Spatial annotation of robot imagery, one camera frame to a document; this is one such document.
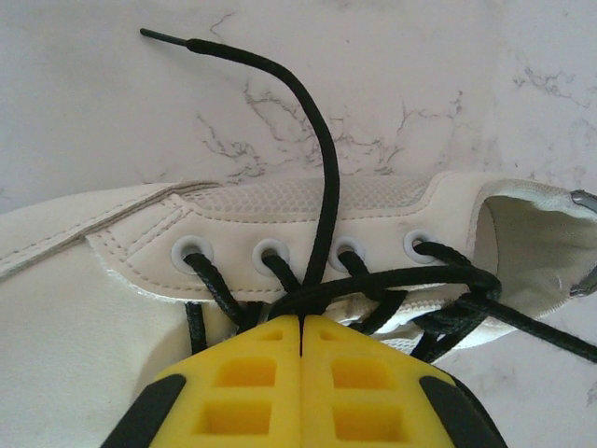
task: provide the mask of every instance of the white marble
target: white marble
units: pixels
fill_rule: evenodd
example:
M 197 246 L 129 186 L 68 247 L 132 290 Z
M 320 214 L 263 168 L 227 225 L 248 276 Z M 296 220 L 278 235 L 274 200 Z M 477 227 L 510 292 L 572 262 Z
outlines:
M 504 171 L 597 191 L 592 0 L 0 0 L 0 212 L 150 182 L 319 175 L 279 81 L 141 26 L 290 68 L 345 174 Z M 594 300 L 551 318 L 597 341 Z M 441 366 L 512 447 L 588 447 L 597 371 L 518 333 Z

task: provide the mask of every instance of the yellow plastic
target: yellow plastic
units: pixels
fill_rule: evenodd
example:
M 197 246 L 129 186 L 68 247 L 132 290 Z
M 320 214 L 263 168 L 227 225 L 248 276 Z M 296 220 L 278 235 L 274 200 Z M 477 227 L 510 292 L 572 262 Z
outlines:
M 166 369 L 187 383 L 151 448 L 300 447 L 299 350 L 282 316 Z
M 449 375 L 321 316 L 295 316 L 163 371 L 187 383 L 151 448 L 453 448 L 419 386 Z
M 301 446 L 453 448 L 419 386 L 449 375 L 318 315 L 302 343 Z

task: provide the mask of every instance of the yellow tool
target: yellow tool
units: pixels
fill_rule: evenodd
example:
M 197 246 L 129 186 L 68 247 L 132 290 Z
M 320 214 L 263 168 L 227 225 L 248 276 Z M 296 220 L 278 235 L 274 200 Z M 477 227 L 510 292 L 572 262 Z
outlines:
M 449 374 L 325 317 L 285 315 L 163 371 L 103 448 L 504 448 Z

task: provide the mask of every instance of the eyelet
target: eyelet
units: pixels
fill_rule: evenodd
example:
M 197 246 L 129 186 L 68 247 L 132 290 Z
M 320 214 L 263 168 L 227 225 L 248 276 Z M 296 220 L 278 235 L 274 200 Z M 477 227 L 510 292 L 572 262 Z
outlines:
M 178 239 L 172 246 L 170 258 L 172 264 L 181 273 L 195 275 L 193 268 L 185 263 L 185 257 L 190 254 L 203 254 L 210 261 L 214 260 L 214 249 L 209 241 L 196 235 L 187 235 Z
M 360 241 L 352 236 L 339 236 L 332 243 L 328 261 L 329 265 L 340 273 L 348 273 L 348 270 L 338 258 L 338 255 L 343 252 L 342 249 L 352 250 L 359 258 L 365 259 L 365 247 Z
M 417 241 L 422 243 L 436 243 L 437 238 L 432 233 L 429 233 L 428 231 L 422 231 L 420 229 L 410 231 L 409 233 L 404 235 L 404 250 L 409 256 L 409 258 L 421 264 L 429 264 L 436 261 L 434 257 L 431 257 L 429 255 L 421 255 L 416 250 L 414 250 L 415 243 Z
M 266 238 L 265 240 L 261 240 L 259 243 L 257 243 L 253 249 L 253 254 L 251 255 L 251 258 L 253 259 L 253 266 L 258 273 L 267 275 L 268 277 L 275 276 L 270 268 L 268 268 L 263 262 L 264 256 L 272 254 L 277 255 L 286 263 L 290 262 L 290 251 L 288 250 L 288 246 L 280 240 Z

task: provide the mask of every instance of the black rubber grip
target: black rubber grip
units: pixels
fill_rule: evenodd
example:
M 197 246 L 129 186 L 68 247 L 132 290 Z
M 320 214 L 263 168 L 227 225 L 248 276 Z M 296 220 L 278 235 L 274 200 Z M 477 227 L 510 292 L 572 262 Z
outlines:
M 419 380 L 455 448 L 507 448 L 493 420 L 461 382 L 450 385 L 434 376 Z
M 102 448 L 149 448 L 186 382 L 182 375 L 170 375 L 148 385 Z

